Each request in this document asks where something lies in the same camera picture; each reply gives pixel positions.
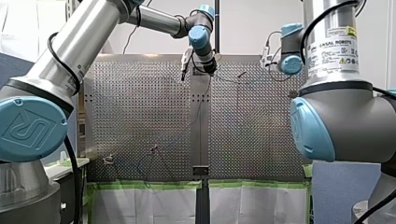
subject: metal stand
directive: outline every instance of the metal stand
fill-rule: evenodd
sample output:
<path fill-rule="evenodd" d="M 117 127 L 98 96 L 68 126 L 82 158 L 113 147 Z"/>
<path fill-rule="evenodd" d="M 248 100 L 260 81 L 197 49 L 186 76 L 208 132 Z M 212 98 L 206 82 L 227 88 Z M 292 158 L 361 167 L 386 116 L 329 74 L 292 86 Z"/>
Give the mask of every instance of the metal stand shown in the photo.
<path fill-rule="evenodd" d="M 209 180 L 202 180 L 202 187 L 197 190 L 195 224 L 210 224 Z"/>
<path fill-rule="evenodd" d="M 57 183 L 37 200 L 17 203 L 0 209 L 1 223 L 58 224 L 61 223 L 61 192 Z"/>
<path fill-rule="evenodd" d="M 196 224 L 210 224 L 209 199 L 209 122 L 211 77 L 194 71 L 191 74 L 191 149 L 194 179 L 202 181 L 196 195 Z"/>

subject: warning label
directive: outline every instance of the warning label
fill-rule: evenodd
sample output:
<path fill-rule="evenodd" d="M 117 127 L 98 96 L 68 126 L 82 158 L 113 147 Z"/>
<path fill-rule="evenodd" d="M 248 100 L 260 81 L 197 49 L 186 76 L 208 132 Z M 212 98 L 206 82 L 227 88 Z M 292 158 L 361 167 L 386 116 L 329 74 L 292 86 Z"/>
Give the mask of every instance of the warning label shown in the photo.
<path fill-rule="evenodd" d="M 327 76 L 346 70 L 358 72 L 357 45 L 353 35 L 332 36 L 311 44 L 307 48 L 308 75 Z"/>
<path fill-rule="evenodd" d="M 327 36 L 332 37 L 332 36 L 339 36 L 339 35 L 351 35 L 355 36 L 357 35 L 356 29 L 350 26 L 345 26 L 345 27 L 336 27 L 336 28 L 331 28 L 327 30 Z"/>

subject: green tape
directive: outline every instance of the green tape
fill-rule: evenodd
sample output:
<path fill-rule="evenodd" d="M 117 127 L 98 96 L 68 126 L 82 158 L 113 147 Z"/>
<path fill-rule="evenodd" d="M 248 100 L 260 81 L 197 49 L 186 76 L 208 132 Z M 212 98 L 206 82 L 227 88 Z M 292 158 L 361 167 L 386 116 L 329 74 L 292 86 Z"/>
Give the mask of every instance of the green tape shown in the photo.
<path fill-rule="evenodd" d="M 89 183 L 88 187 L 93 190 L 101 189 L 199 189 L 200 181 L 182 181 L 182 182 L 144 182 L 131 180 L 117 180 L 115 182 Z"/>
<path fill-rule="evenodd" d="M 313 164 L 303 165 L 303 169 L 304 169 L 305 177 L 312 178 L 312 172 L 314 169 L 314 165 Z"/>
<path fill-rule="evenodd" d="M 307 189 L 305 182 L 277 182 L 259 180 L 210 180 L 209 187 L 212 189 L 227 189 L 239 187 L 258 187 L 273 189 Z"/>
<path fill-rule="evenodd" d="M 87 160 L 88 159 L 84 159 L 84 158 L 77 159 L 77 164 L 82 164 L 84 161 L 87 161 Z M 61 163 L 59 163 L 58 161 L 54 161 L 54 162 L 47 163 L 44 166 L 45 167 L 50 167 L 50 166 L 57 165 L 57 164 L 59 164 L 61 166 L 65 166 L 65 167 L 72 167 L 71 161 L 63 161 Z"/>
<path fill-rule="evenodd" d="M 311 207 L 311 183 L 310 182 L 277 182 L 277 181 L 255 181 L 255 180 L 209 180 L 209 187 L 220 188 L 277 188 L 277 189 L 307 189 L 306 193 L 306 220 L 309 224 Z M 87 196 L 84 201 L 88 204 L 88 224 L 92 224 L 92 206 L 94 204 L 94 194 L 97 190 L 106 189 L 155 189 L 155 190 L 175 190 L 175 189 L 199 189 L 202 187 L 201 181 L 182 182 L 144 182 L 131 180 L 117 180 L 115 182 L 89 183 L 87 186 Z"/>

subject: white label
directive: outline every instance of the white label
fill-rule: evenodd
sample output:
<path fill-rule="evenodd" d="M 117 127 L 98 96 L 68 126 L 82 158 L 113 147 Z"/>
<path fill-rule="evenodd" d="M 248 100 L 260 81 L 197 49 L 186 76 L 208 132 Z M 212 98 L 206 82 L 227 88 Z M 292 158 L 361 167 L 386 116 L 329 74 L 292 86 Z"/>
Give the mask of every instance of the white label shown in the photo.
<path fill-rule="evenodd" d="M 62 87 L 69 92 L 70 95 L 74 94 L 76 91 L 76 84 L 74 83 L 73 78 L 69 78 L 62 84 Z"/>
<path fill-rule="evenodd" d="M 307 48 L 308 75 L 327 76 L 340 71 L 359 71 L 358 43 L 352 35 L 332 36 Z"/>

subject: vertical metal pole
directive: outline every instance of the vertical metal pole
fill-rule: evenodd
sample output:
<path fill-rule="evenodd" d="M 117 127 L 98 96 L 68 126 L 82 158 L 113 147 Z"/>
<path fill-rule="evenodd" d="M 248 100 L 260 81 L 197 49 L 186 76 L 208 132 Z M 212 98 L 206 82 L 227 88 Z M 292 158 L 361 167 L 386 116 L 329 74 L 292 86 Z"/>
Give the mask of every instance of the vertical metal pole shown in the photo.
<path fill-rule="evenodd" d="M 220 0 L 215 0 L 215 50 L 220 53 Z"/>
<path fill-rule="evenodd" d="M 194 179 L 202 181 L 196 194 L 196 224 L 210 223 L 209 201 L 209 121 L 211 105 L 211 80 L 207 74 L 191 71 L 191 151 Z"/>

